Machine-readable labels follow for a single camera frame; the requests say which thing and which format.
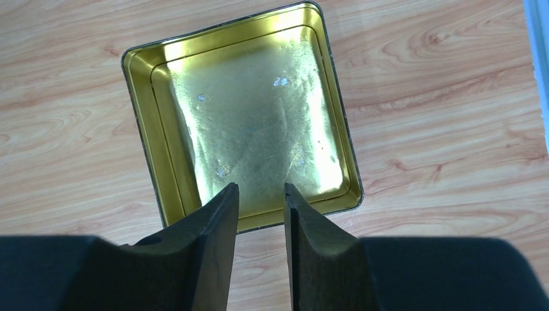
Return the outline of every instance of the shiny metal surface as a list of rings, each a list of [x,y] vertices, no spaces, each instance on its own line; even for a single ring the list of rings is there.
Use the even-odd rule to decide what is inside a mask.
[[[323,213],[361,201],[313,3],[131,49],[123,65],[166,225],[230,182],[239,231],[284,219],[285,182]]]

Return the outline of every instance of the gold metal tray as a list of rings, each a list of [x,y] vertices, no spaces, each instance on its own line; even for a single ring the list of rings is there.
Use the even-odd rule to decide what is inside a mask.
[[[136,47],[122,66],[165,225],[229,182],[240,186],[238,231],[284,220],[285,181],[322,213],[360,204],[315,3]]]

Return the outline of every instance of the wooden surface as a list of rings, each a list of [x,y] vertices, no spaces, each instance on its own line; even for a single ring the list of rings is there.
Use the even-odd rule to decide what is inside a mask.
[[[161,229],[120,57],[290,1],[2,1],[0,233]],[[319,1],[366,198],[355,235],[508,239],[549,288],[549,161],[521,0]],[[231,310],[287,310],[283,227],[239,235]]]

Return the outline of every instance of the wooden table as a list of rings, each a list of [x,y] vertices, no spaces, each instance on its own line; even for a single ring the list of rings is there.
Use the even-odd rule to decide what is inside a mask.
[[[0,233],[161,229],[120,57],[289,4],[3,1]],[[355,235],[510,240],[549,288],[549,161],[521,0],[326,0],[366,198]],[[229,308],[288,310],[283,227],[239,235]]]

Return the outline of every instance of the tray rim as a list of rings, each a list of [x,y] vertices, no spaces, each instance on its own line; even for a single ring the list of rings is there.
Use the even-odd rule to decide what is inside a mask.
[[[342,124],[342,125],[345,126],[345,132],[347,134],[349,147],[350,147],[350,153],[351,153],[350,155],[352,156],[352,160],[353,160],[353,164],[352,165],[348,164],[348,167],[352,168],[354,166],[354,170],[355,170],[357,180],[358,180],[358,187],[359,187],[359,197],[357,199],[357,203],[354,206],[344,208],[344,209],[336,209],[334,211],[328,211],[328,212],[325,212],[323,214],[324,215],[331,215],[331,214],[341,213],[341,212],[344,212],[344,211],[351,211],[351,210],[354,210],[354,209],[360,207],[362,205],[362,203],[364,202],[364,197],[365,197],[366,194],[364,193],[363,181],[362,181],[362,177],[360,175],[357,156],[356,156],[356,153],[355,153],[355,147],[354,147],[352,136],[351,136],[351,133],[350,133],[347,114],[346,114],[345,106],[344,106],[344,103],[343,103],[343,98],[342,98],[342,95],[341,95],[341,87],[339,85],[339,79],[337,78],[337,71],[336,71],[336,68],[335,68],[335,63],[333,61],[333,55],[332,55],[332,52],[331,52],[331,45],[330,45],[330,40],[329,40],[329,37],[328,37],[328,30],[326,28],[324,12],[322,11],[322,8],[320,7],[320,5],[318,3],[316,3],[312,0],[304,0],[304,1],[299,1],[299,2],[296,2],[296,3],[284,5],[284,6],[279,6],[279,7],[276,7],[276,8],[269,9],[269,10],[264,10],[264,11],[261,11],[261,12],[258,12],[258,13],[254,13],[254,14],[250,14],[250,15],[247,15],[247,16],[239,17],[239,18],[236,18],[236,19],[232,19],[230,21],[222,22],[222,23],[219,23],[219,24],[216,24],[216,25],[212,25],[210,27],[206,27],[206,28],[203,28],[203,29],[188,32],[186,34],[173,36],[173,37],[169,37],[169,38],[165,38],[165,39],[160,39],[160,40],[157,40],[157,41],[145,43],[145,44],[138,45],[138,46],[135,46],[135,47],[130,47],[126,51],[124,51],[124,53],[122,54],[121,59],[120,59],[120,66],[122,68],[122,72],[124,74],[124,79],[126,81],[126,86],[128,88],[128,92],[129,92],[129,95],[130,95],[129,97],[130,97],[131,105],[132,105],[132,108],[133,108],[135,121],[137,123],[137,128],[138,128],[138,131],[139,131],[139,137],[141,139],[141,145],[142,145],[143,153],[145,155],[145,160],[147,162],[147,168],[149,170],[149,175],[151,177],[151,183],[152,183],[152,186],[153,186],[153,189],[154,189],[154,192],[155,192],[155,199],[156,199],[156,202],[157,202],[157,205],[158,205],[159,214],[160,214],[160,217],[161,217],[163,227],[168,227],[169,225],[167,224],[168,223],[167,219],[166,219],[166,217],[163,213],[163,210],[162,210],[163,204],[161,203],[161,198],[160,198],[160,195],[159,195],[158,182],[157,182],[156,177],[155,177],[155,172],[154,172],[153,165],[152,165],[153,163],[151,163],[152,160],[151,160],[150,156],[147,153],[146,142],[145,142],[145,138],[144,138],[142,124],[141,124],[141,121],[140,121],[140,118],[139,118],[139,112],[137,111],[138,110],[138,105],[136,105],[136,100],[137,99],[134,98],[134,94],[133,94],[133,91],[132,91],[132,89],[133,89],[132,88],[132,83],[129,79],[130,74],[124,66],[124,63],[126,61],[126,57],[128,56],[129,53],[131,53],[133,51],[136,51],[136,50],[139,50],[139,49],[152,47],[154,45],[169,44],[171,41],[181,40],[181,39],[184,39],[184,38],[187,38],[187,37],[194,36],[196,34],[200,34],[202,32],[206,32],[206,31],[213,30],[213,29],[216,29],[216,28],[219,28],[219,27],[223,27],[223,26],[227,26],[227,25],[230,25],[230,24],[240,22],[240,21],[244,21],[246,19],[251,19],[251,18],[258,17],[258,16],[261,16],[261,15],[264,15],[264,14],[273,13],[273,12],[277,12],[277,11],[280,11],[280,10],[284,10],[284,9],[287,9],[287,8],[291,8],[291,7],[294,7],[294,6],[300,6],[300,5],[304,5],[304,4],[309,4],[309,5],[314,6],[314,8],[319,13],[320,20],[322,21],[321,24],[322,24],[322,28],[324,29],[324,37],[326,39],[326,48],[328,50],[328,56],[329,56],[329,59],[330,59],[331,70],[333,71],[333,76],[334,76],[334,81],[335,81],[335,89],[337,90],[337,96],[339,98],[339,105],[341,106],[341,113],[342,113],[342,118],[343,118],[343,121],[344,121],[344,124]],[[269,211],[265,214],[275,213],[275,212],[277,212],[277,211]],[[183,214],[184,214],[184,217],[187,216],[187,214],[185,213],[185,210],[183,210]],[[274,227],[274,226],[280,225],[282,223],[283,222],[277,222],[277,223],[273,223],[273,224],[259,225],[259,226],[253,227],[253,228],[243,229],[243,230],[237,231],[237,234],[246,233],[246,232],[249,232],[249,231],[255,231],[255,230],[258,230],[258,229],[265,229],[265,228],[268,228],[268,227]]]

